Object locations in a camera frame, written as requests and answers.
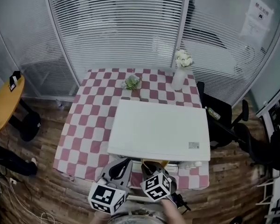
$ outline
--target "person's leg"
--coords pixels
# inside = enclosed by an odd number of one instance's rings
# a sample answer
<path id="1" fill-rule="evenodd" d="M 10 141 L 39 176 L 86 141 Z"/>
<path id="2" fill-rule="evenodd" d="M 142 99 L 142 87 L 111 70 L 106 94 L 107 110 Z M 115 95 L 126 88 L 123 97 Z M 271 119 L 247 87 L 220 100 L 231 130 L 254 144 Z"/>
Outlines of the person's leg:
<path id="1" fill-rule="evenodd" d="M 34 162 L 25 162 L 15 153 L 0 147 L 0 165 L 25 176 L 35 175 L 37 166 Z"/>

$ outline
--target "window blinds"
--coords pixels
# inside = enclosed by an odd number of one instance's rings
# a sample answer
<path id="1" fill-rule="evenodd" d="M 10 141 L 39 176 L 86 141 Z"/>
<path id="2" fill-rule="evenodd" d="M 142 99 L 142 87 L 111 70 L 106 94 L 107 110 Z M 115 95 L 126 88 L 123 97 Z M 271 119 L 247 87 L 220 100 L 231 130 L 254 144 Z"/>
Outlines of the window blinds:
<path id="1" fill-rule="evenodd" d="M 0 0 L 0 33 L 39 96 L 75 96 L 77 83 L 57 42 L 45 0 Z"/>
<path id="2" fill-rule="evenodd" d="M 49 0 L 81 82 L 91 67 L 170 67 L 183 0 Z"/>
<path id="3" fill-rule="evenodd" d="M 263 66 L 280 21 L 279 0 L 264 0 L 275 11 L 270 29 L 261 46 L 247 42 L 240 34 L 250 1 L 189 0 L 180 44 L 193 56 L 192 70 L 205 92 L 231 105 Z"/>

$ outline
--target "wooden floor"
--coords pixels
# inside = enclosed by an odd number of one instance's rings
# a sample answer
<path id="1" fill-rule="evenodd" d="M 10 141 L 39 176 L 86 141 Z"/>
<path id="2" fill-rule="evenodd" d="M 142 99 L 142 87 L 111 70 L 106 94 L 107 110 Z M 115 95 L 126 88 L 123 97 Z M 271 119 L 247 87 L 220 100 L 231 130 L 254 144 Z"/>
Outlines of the wooden floor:
<path id="1" fill-rule="evenodd" d="M 39 171 L 36 177 L 27 178 L 8 172 L 8 176 L 14 175 L 23 180 L 32 193 L 30 197 L 23 183 L 18 183 L 15 192 L 19 200 L 38 216 L 46 212 L 63 224 L 89 223 L 93 217 L 87 201 L 91 182 L 77 178 L 70 181 L 52 168 L 70 103 L 64 110 L 59 110 L 53 101 L 36 99 L 26 101 L 42 118 L 42 127 L 34 140 L 29 143 L 21 141 L 18 132 L 10 125 L 0 133 L 0 145 L 7 147 L 8 144 L 10 150 L 25 160 L 36 157 L 38 161 Z M 241 105 L 238 105 L 233 111 L 233 117 L 240 112 Z M 22 109 L 16 111 L 17 116 L 21 117 L 22 114 L 24 114 Z M 250 119 L 246 124 L 256 139 L 266 139 L 262 123 L 255 117 L 252 108 Z M 212 151 L 210 186 L 204 190 L 182 193 L 192 209 L 184 215 L 187 223 L 223 224 L 229 223 L 239 215 L 244 218 L 245 223 L 263 223 L 267 207 L 255 206 L 255 203 L 263 197 L 263 189 L 256 188 L 256 185 L 264 182 L 267 177 L 260 179 L 262 168 L 257 166 L 251 168 L 250 163 L 249 155 L 241 151 L 235 143 Z M 15 206 L 13 208 L 4 186 L 2 191 L 0 212 L 3 223 L 40 223 L 36 217 L 25 212 L 12 197 Z"/>

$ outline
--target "pink and white checkered tablecloth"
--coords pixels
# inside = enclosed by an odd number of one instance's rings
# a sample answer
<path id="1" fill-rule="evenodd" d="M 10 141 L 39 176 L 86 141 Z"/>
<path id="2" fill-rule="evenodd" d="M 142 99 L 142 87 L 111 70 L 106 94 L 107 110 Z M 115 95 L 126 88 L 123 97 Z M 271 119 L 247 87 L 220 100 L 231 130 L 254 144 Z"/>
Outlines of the pink and white checkered tablecloth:
<path id="1" fill-rule="evenodd" d="M 114 160 L 107 153 L 108 140 L 120 99 L 139 100 L 135 91 L 123 90 L 122 82 L 131 74 L 142 77 L 142 101 L 201 107 L 195 79 L 185 79 L 180 91 L 171 88 L 172 75 L 149 69 L 89 70 L 71 106 L 56 150 L 53 167 L 69 175 L 96 181 L 103 167 Z M 171 174 L 178 189 L 201 189 L 209 185 L 209 164 L 199 168 L 179 168 Z M 131 187 L 140 187 L 141 171 L 132 172 Z"/>

